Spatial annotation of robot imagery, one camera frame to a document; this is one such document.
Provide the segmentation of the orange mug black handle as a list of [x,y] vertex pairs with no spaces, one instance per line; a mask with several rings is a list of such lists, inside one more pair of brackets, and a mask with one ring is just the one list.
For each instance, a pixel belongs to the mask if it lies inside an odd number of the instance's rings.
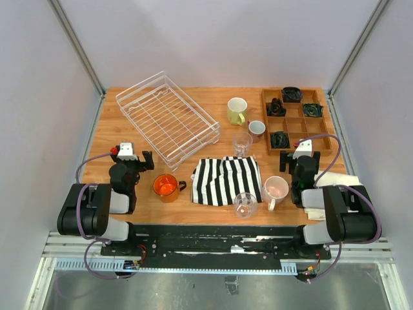
[[171,174],[162,174],[154,180],[152,187],[163,203],[172,203],[186,186],[186,181],[177,181]]

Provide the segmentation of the small pink mug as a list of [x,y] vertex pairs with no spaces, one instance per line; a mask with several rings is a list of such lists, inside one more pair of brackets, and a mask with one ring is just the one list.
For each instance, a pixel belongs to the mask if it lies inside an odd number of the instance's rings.
[[252,137],[252,143],[257,143],[266,131],[266,126],[262,121],[248,121],[248,133]]

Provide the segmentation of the light green mug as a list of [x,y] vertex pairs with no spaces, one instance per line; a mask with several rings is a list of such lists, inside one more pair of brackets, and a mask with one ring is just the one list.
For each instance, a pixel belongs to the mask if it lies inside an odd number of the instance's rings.
[[243,98],[231,98],[227,103],[227,118],[232,125],[243,125],[248,104]]

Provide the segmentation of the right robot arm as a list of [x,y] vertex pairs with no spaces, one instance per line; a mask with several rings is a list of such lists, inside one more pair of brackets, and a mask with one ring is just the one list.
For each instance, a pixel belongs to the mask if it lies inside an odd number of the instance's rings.
[[362,185],[317,185],[320,153],[300,155],[282,151],[279,170],[291,175],[291,200],[297,207],[325,212],[325,219],[297,229],[292,250],[308,258],[316,245],[368,244],[381,237],[382,225],[367,190]]

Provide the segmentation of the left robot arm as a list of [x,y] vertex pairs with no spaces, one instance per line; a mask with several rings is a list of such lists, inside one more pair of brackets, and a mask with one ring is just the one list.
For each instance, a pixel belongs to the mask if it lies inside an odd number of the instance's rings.
[[[130,234],[132,224],[110,216],[135,211],[140,174],[154,169],[152,152],[143,151],[142,155],[144,161],[134,154],[132,146],[124,143],[82,162],[76,170],[76,182],[71,186],[57,218],[59,234],[103,243],[115,242],[123,255],[134,254],[138,239]],[[79,173],[86,163],[108,156],[114,162],[109,169],[109,183],[80,182]]]

